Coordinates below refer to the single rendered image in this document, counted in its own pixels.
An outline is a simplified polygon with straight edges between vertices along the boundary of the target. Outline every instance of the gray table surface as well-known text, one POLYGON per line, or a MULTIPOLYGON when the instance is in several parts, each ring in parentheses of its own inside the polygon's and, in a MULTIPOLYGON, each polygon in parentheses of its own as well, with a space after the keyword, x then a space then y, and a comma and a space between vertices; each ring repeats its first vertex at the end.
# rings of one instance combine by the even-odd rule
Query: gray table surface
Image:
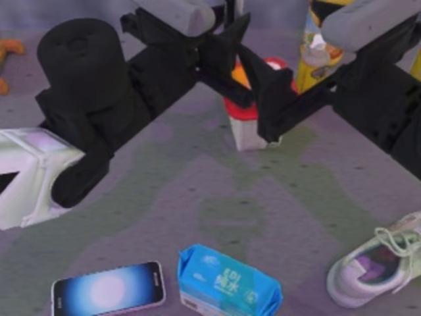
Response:
MULTIPOLYGON (((34 126, 34 96, 47 87, 35 50, 41 34, 18 32, 28 52, 2 73, 0 126, 34 126)), ((297 63, 294 32, 251 30, 261 55, 297 63)), ((122 36, 127 57, 141 45, 122 36)), ((411 57, 403 65, 410 64, 411 57)), ((25 230, 0 232, 0 316, 46 316, 51 283, 117 265, 158 260, 167 302, 132 315, 194 316, 179 302, 178 251, 202 243, 281 281, 283 316, 415 316, 421 283, 357 310, 336 306, 326 271, 383 226, 421 207, 420 185, 326 108, 288 133, 279 149, 238 153, 221 98, 197 86, 136 136, 77 209, 25 230)))

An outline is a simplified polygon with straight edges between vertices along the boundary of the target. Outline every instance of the smartphone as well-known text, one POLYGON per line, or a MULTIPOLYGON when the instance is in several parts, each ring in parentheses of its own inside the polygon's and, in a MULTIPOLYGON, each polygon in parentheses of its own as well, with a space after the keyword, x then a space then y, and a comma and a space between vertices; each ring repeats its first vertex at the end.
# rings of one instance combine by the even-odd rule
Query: smartphone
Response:
POLYGON ((165 296, 161 265, 152 261, 54 282, 52 316, 121 315, 160 305, 165 296))

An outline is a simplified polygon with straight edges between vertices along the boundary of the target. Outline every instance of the wet wipes package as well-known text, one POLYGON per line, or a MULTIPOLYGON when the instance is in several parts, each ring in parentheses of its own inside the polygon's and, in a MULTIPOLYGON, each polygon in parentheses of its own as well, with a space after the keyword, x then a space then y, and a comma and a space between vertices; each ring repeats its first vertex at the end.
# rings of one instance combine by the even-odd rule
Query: wet wipes package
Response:
POLYGON ((282 303, 280 283, 206 246, 180 253, 182 303, 204 316, 273 316, 282 303))

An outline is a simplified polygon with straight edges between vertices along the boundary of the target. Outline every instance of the red lid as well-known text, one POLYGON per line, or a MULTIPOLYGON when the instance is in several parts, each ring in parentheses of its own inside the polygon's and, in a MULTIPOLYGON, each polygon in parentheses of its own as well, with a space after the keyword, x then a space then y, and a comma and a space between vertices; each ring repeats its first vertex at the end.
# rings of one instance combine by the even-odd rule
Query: red lid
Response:
MULTIPOLYGON (((276 57, 269 57, 264 59, 268 64, 272 64, 272 67, 276 67, 275 65, 278 65, 281 69, 287 67, 287 63, 283 61, 282 59, 276 58, 276 57)), ((233 78, 236 79, 241 84, 246 85, 249 88, 249 84, 247 82, 247 79, 245 77, 245 73, 243 70, 243 67, 241 66, 241 63, 237 63, 235 66, 235 69, 233 71, 233 78)), ((292 82, 292 88, 294 91, 298 93, 297 86, 295 85, 295 81, 292 82)), ((256 104, 253 103, 252 106, 250 106, 247 109, 242 109, 229 99, 224 98, 225 108, 230 117, 236 120, 257 120, 257 107, 256 104)))

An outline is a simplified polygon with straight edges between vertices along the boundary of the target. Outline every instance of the white sneaker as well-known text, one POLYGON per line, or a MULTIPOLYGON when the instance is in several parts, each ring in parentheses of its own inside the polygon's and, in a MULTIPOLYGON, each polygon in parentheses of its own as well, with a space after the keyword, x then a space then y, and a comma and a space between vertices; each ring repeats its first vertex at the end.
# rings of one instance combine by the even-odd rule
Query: white sneaker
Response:
POLYGON ((360 307, 375 297, 396 293, 421 276, 421 212, 403 217, 340 259, 328 273, 332 300, 346 308, 360 307))

